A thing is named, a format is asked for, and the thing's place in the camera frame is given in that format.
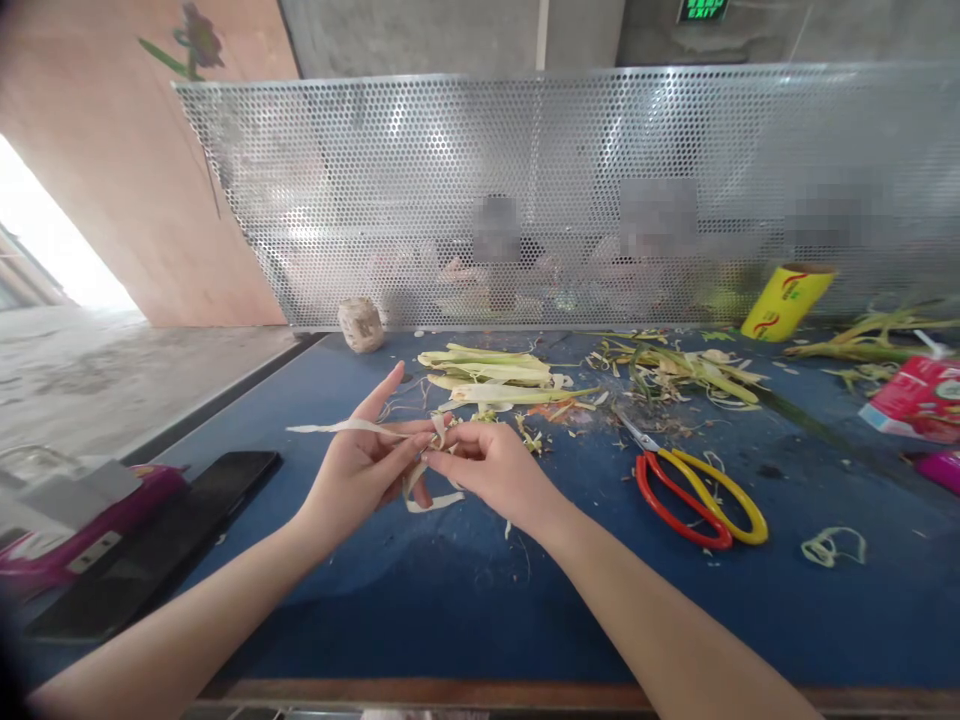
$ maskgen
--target concrete floor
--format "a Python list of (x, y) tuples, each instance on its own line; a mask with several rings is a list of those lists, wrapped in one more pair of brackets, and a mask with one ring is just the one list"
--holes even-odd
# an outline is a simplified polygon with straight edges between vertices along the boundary
[(0, 449), (122, 456), (294, 344), (290, 328), (153, 328), (136, 311), (0, 312)]

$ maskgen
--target pink object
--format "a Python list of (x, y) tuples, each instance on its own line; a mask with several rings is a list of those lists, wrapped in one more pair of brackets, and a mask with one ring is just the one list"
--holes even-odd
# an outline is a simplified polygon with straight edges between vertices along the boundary
[(20, 557), (33, 533), (0, 551), (0, 579), (18, 595), (35, 595), (71, 582), (187, 487), (180, 470), (169, 465), (135, 465), (142, 485), (95, 517), (83, 530), (35, 558)]
[(928, 480), (960, 495), (960, 450), (925, 455), (913, 467)]
[(860, 417), (880, 432), (960, 443), (960, 362), (910, 358)]

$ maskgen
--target bright light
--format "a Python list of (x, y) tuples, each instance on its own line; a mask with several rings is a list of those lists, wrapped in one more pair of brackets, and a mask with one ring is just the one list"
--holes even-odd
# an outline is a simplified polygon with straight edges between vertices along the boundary
[(136, 307), (113, 273), (0, 135), (0, 223), (79, 305)]

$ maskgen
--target scissor blade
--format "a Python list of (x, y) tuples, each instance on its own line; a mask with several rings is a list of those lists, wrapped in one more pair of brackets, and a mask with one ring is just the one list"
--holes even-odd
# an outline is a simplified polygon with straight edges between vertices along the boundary
[(614, 414), (620, 418), (620, 422), (627, 429), (630, 435), (633, 437), (634, 441), (642, 447), (644, 450), (649, 450), (650, 452), (657, 452), (660, 449), (660, 446), (654, 441), (652, 437), (646, 433), (640, 432), (640, 428), (634, 425), (630, 420), (627, 419), (627, 416), (618, 407), (613, 408)]

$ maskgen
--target juice box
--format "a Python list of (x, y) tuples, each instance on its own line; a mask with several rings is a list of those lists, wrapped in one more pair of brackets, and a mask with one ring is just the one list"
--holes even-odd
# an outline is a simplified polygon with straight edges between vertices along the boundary
[(860, 417), (883, 433), (960, 443), (960, 362), (910, 358)]

